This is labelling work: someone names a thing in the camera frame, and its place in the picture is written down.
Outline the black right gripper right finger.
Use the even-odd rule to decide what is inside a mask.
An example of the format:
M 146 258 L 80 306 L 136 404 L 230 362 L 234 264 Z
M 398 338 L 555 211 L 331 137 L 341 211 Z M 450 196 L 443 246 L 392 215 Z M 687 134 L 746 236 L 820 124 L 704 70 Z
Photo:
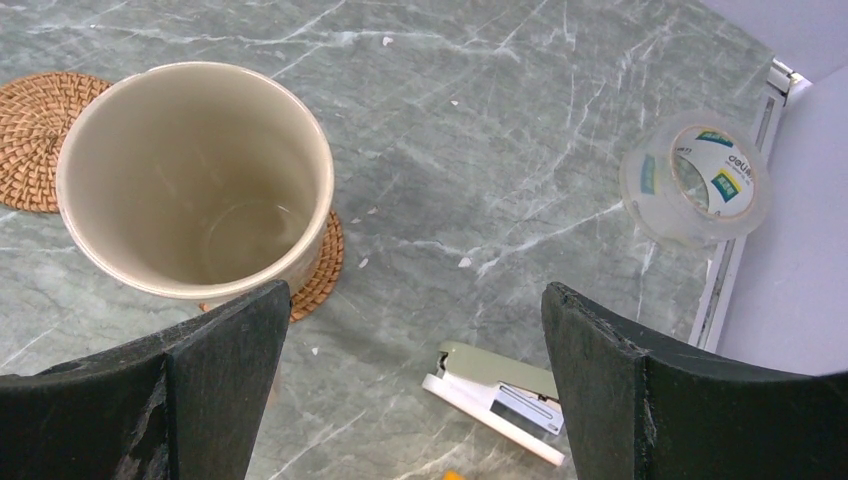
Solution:
M 698 349 L 559 283 L 545 340 L 581 479 L 843 479 L 847 376 Z

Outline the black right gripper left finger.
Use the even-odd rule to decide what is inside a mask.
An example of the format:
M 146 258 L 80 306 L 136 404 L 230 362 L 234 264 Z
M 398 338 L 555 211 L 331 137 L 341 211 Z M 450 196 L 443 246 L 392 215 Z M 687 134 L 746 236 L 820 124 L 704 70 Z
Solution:
M 291 310 L 266 283 L 211 311 L 1 379 L 5 479 L 242 479 Z

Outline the woven rattan coaster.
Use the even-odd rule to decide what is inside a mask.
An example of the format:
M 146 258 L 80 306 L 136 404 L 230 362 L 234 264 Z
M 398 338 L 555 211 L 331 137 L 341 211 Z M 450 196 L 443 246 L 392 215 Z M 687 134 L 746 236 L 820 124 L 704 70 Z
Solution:
M 59 211 L 56 167 L 82 110 L 111 86 L 76 72 L 46 72 L 1 86 L 1 203 L 36 213 Z
M 313 313 L 333 292 L 344 262 L 344 234 L 337 212 L 330 209 L 318 257 L 310 264 L 308 278 L 291 293 L 290 322 Z

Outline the cream seahorse mug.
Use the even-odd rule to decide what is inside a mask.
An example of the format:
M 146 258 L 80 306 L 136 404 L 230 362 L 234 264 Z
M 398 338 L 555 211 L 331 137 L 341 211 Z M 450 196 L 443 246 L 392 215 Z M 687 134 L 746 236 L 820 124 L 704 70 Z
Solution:
M 101 270 L 140 291 L 222 303 L 269 281 L 302 289 L 334 195 L 325 133 L 276 81 L 216 62 L 121 80 L 73 122 L 56 193 Z

